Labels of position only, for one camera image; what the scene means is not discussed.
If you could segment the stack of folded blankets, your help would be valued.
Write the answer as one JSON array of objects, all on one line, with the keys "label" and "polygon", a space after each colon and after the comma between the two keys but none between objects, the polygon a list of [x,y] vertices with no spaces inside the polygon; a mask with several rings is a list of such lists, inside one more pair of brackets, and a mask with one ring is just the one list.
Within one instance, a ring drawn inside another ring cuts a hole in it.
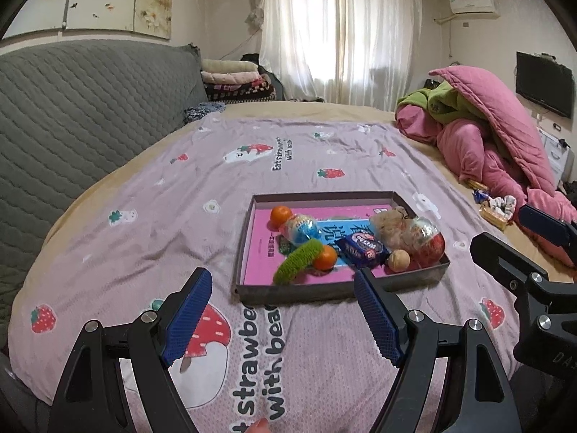
[{"label": "stack of folded blankets", "polygon": [[277,99],[270,74],[250,61],[202,59],[201,76],[211,102],[242,104]]}]

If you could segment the beige mesh scrunchie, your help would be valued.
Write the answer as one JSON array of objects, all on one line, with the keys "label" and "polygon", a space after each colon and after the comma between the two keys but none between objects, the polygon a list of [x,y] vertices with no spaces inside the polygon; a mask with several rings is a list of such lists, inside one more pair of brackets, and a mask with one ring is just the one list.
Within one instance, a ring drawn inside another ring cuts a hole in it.
[{"label": "beige mesh scrunchie", "polygon": [[375,237],[389,250],[403,249],[411,253],[413,238],[410,229],[414,220],[404,207],[397,206],[374,214],[369,222]]}]

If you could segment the small basket of candies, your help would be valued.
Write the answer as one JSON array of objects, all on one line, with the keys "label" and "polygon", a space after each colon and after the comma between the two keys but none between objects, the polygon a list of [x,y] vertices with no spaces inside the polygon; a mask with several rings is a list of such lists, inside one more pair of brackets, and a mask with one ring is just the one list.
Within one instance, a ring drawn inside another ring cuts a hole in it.
[{"label": "small basket of candies", "polygon": [[488,186],[467,179],[466,185],[472,190],[474,201],[480,206],[480,216],[504,232],[511,223],[516,210],[516,198],[509,194],[504,197],[493,197]]}]

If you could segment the small orange in tray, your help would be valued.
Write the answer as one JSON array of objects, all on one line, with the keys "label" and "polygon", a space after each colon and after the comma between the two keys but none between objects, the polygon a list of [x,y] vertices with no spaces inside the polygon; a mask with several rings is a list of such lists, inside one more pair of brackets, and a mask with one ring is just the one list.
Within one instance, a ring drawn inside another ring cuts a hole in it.
[{"label": "small orange in tray", "polygon": [[279,229],[283,226],[290,217],[294,215],[290,207],[285,205],[275,206],[270,212],[270,224],[274,229]]}]

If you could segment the green fuzzy hair band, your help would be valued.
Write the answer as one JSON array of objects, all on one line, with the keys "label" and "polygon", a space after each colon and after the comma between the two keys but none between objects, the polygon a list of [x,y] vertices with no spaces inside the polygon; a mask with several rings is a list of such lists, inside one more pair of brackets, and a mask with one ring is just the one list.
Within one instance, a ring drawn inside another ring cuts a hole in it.
[{"label": "green fuzzy hair band", "polygon": [[291,284],[302,272],[309,268],[321,255],[324,244],[320,240],[311,239],[287,255],[273,275],[273,284]]}]

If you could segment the blue cookie snack packet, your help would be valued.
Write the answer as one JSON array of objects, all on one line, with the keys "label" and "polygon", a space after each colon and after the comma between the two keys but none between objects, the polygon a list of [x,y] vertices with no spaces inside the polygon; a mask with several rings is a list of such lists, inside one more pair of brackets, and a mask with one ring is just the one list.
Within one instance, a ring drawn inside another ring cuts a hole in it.
[{"label": "blue cookie snack packet", "polygon": [[356,232],[341,237],[335,243],[339,257],[349,266],[375,268],[386,262],[390,250],[372,233]]}]

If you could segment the orange mandarin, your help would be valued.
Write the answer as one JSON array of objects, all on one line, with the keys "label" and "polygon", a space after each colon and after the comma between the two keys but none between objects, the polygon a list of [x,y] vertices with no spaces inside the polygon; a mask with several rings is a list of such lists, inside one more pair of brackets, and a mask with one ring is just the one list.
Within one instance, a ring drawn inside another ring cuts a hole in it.
[{"label": "orange mandarin", "polygon": [[330,271],[338,262],[338,253],[330,245],[324,245],[322,251],[313,261],[313,268],[320,272]]}]

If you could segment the pink quilt pile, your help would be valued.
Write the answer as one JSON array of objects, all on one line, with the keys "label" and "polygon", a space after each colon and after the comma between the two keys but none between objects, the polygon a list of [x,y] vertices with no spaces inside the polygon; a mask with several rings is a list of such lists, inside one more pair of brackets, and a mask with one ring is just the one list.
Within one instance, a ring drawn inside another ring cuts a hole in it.
[{"label": "pink quilt pile", "polygon": [[493,197],[509,194],[517,207],[529,204],[555,219],[575,221],[576,208],[556,189],[537,127],[506,84],[475,66],[448,66],[431,73],[456,88],[486,119],[442,125],[418,106],[396,105],[401,133],[436,146],[460,181],[488,186]]}]

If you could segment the blue surprise egg toy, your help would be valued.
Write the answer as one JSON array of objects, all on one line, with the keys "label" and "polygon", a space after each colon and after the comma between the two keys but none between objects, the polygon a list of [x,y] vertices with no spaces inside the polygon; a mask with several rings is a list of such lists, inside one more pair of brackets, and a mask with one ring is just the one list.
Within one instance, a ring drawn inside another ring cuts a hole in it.
[{"label": "blue surprise egg toy", "polygon": [[279,228],[281,235],[293,246],[300,247],[309,240],[321,240],[322,232],[313,217],[294,214]]}]

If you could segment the brown walnut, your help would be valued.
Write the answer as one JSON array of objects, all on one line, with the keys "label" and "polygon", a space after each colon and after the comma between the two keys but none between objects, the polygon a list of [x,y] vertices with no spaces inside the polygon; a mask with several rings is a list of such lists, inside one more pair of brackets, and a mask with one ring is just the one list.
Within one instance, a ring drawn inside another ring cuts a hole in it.
[{"label": "brown walnut", "polygon": [[405,272],[411,265],[411,256],[404,249],[395,249],[387,258],[386,265],[391,272]]}]

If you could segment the black wall television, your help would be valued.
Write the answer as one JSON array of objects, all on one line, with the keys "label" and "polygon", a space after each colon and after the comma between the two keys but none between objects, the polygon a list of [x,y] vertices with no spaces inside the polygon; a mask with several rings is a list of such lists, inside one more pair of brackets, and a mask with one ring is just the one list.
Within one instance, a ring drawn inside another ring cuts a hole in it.
[{"label": "black wall television", "polygon": [[575,101],[573,73],[554,58],[517,52],[515,92],[553,113],[572,117]]}]

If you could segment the pink and blue book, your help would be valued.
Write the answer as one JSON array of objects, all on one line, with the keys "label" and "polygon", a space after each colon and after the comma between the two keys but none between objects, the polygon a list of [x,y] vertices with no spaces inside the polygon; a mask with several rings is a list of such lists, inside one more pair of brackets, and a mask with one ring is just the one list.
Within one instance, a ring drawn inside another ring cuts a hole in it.
[{"label": "pink and blue book", "polygon": [[[317,220],[322,229],[321,242],[333,245],[343,236],[363,229],[368,230],[369,218],[374,213],[390,209],[391,204],[384,201],[376,204],[338,205],[334,202],[323,206],[290,204],[291,211],[304,214]],[[250,215],[246,231],[246,260],[239,281],[244,285],[273,284],[273,274],[286,255],[292,251],[291,245],[281,233],[270,224],[273,204],[257,204]],[[353,269],[343,260],[336,261],[331,273],[319,274],[312,270],[296,279],[297,284],[340,284],[353,280]]]}]

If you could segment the green blanket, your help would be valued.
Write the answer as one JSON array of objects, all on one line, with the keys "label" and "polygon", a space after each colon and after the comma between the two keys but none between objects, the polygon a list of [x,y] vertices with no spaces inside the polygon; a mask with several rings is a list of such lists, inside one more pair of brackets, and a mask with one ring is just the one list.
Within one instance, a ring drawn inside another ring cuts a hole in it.
[{"label": "green blanket", "polygon": [[398,100],[397,108],[400,109],[401,106],[418,106],[442,125],[457,119],[475,121],[486,119],[476,106],[447,81],[443,81],[434,89],[422,88],[408,94]]}]

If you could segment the white air conditioner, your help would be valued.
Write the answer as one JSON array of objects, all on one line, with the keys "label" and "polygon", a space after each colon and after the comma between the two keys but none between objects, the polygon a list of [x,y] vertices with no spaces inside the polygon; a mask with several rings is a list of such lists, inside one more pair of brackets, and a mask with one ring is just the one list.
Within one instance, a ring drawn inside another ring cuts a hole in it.
[{"label": "white air conditioner", "polygon": [[495,0],[449,0],[451,12],[456,16],[497,16]]}]

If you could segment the red white surprise egg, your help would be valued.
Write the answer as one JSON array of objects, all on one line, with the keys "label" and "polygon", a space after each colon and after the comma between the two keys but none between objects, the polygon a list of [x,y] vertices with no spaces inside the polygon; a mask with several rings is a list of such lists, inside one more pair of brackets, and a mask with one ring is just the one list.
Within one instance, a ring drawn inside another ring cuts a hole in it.
[{"label": "red white surprise egg", "polygon": [[423,217],[408,221],[403,232],[406,251],[420,267],[435,265],[445,252],[445,240],[438,228]]}]

